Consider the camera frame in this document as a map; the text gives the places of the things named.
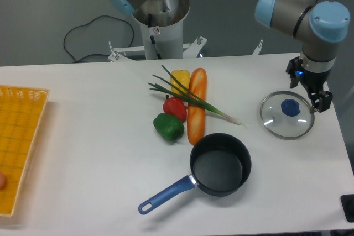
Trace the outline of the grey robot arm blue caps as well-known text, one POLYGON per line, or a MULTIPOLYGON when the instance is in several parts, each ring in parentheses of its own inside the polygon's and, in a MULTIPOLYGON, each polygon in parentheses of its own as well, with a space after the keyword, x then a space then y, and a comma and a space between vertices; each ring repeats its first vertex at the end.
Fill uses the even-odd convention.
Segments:
MULTIPOLYGON (((189 0, 109 0, 122 14, 140 24, 145 56, 179 59, 183 50, 183 20, 189 0)), ((301 84, 311 101, 311 112, 330 108, 332 94, 323 85, 336 60, 339 44, 350 24, 348 9, 338 2, 319 0, 258 0, 254 17, 302 42, 300 56, 289 61, 290 86, 301 84)))

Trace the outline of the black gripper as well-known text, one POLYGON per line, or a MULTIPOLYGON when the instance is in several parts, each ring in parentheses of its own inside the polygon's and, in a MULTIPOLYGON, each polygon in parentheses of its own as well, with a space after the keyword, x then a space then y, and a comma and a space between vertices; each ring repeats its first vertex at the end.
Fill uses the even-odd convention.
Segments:
POLYGON ((289 87, 295 88, 300 83, 311 100, 310 112, 324 112, 330 108, 332 103, 332 93, 323 88, 330 70, 316 73, 307 70, 303 65, 304 62, 299 56, 289 61, 285 70, 290 79, 289 87))

